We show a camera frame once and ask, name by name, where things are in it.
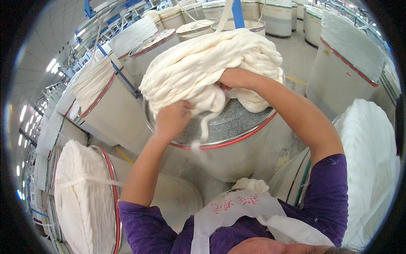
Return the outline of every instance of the red chinese characters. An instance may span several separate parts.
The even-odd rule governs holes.
[[[226,211],[228,208],[230,208],[231,206],[233,206],[234,204],[232,203],[232,200],[228,201],[228,200],[224,200],[224,203],[219,205],[219,204],[211,204],[210,206],[215,206],[215,208],[213,209],[213,213],[215,214],[219,214],[223,211]]]
[[[259,202],[258,194],[255,194],[254,196],[248,196],[248,197],[238,197],[239,201],[242,203],[243,206],[246,204],[257,204]]]

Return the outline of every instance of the purple sleeve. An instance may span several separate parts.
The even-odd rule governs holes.
[[[133,254],[168,254],[177,234],[157,206],[119,202],[119,216]]]
[[[313,166],[303,200],[306,215],[317,222],[330,239],[342,242],[348,221],[347,160],[344,154],[326,157]]]

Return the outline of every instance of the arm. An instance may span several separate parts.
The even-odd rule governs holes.
[[[312,166],[330,155],[344,154],[330,120],[308,99],[281,83],[240,68],[225,70],[219,82],[227,87],[253,90],[264,98],[310,147]]]
[[[161,164],[169,143],[190,120],[191,105],[180,101],[163,108],[156,117],[155,131],[137,158],[121,192],[120,201],[151,205]]]

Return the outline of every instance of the white apron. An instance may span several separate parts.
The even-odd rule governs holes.
[[[287,217],[278,200],[271,197],[267,190],[232,189],[216,197],[195,214],[191,254],[209,254],[209,238],[212,233],[219,227],[232,226],[243,216],[256,218],[267,226],[276,241],[282,243],[334,246],[316,228]]]

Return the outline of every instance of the tangled fiber bundle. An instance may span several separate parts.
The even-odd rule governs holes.
[[[155,117],[163,107],[180,100],[196,105],[193,115],[211,111],[201,123],[204,142],[208,138],[207,123],[221,113],[226,98],[237,98],[253,113],[269,106],[252,90],[223,91],[215,86],[223,72],[240,67],[282,83],[281,64],[282,57],[275,45],[248,29],[207,34],[177,44],[157,56],[149,65],[140,90]]]

